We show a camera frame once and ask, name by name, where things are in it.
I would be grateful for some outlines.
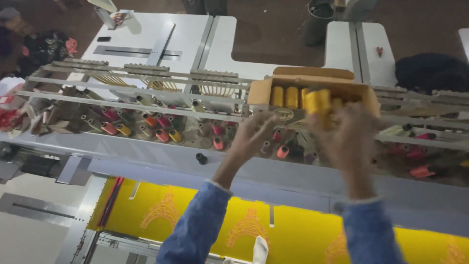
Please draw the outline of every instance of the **denim jacket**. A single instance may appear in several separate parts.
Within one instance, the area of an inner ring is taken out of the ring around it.
[[[161,245],[158,264],[203,264],[220,232],[232,193],[206,181]],[[343,213],[348,253],[355,264],[404,263],[381,200],[349,204]]]

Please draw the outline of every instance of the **black phone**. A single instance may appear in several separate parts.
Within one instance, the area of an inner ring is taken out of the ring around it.
[[[98,42],[108,42],[111,40],[111,37],[99,37]]]

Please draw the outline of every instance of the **yellow fabric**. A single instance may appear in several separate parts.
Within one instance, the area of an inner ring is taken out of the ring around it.
[[[124,180],[105,230],[163,241],[173,230],[197,190],[141,183],[129,200],[135,181]],[[92,217],[90,229],[113,185],[106,184]],[[396,239],[410,264],[462,264],[469,261],[469,239],[442,233],[394,228]],[[233,197],[219,237],[211,252],[252,260],[255,236],[268,242],[268,264],[350,263],[342,219],[289,206],[274,207],[274,227],[269,227],[269,205]]]

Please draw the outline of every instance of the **cardboard box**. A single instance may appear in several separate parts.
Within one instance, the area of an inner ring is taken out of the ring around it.
[[[275,86],[286,89],[290,86],[301,89],[312,85],[329,89],[332,98],[346,101],[362,101],[365,108],[374,116],[379,117],[378,99],[373,89],[366,84],[354,83],[354,74],[348,70],[312,68],[312,67],[277,67],[272,78],[257,80],[251,83],[248,104],[251,110],[273,111],[280,116],[281,125],[288,129],[306,129],[305,110],[288,109],[270,105],[271,90]]]

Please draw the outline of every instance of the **brown floor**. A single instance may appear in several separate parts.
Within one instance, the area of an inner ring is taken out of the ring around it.
[[[36,31],[58,29],[78,40],[79,58],[92,41],[102,22],[93,6],[83,0],[68,0],[63,13],[52,0],[2,0],[19,10]],[[238,61],[300,66],[324,65],[324,45],[310,48],[302,44],[300,30],[308,0],[228,0],[228,14],[238,19],[232,57]],[[177,13],[179,0],[114,0],[118,9],[136,12]],[[386,28],[395,59],[421,52],[439,52],[464,57],[457,30],[469,28],[469,1],[379,0],[370,19]],[[10,35],[15,52],[0,59],[0,72],[15,68],[22,39]]]

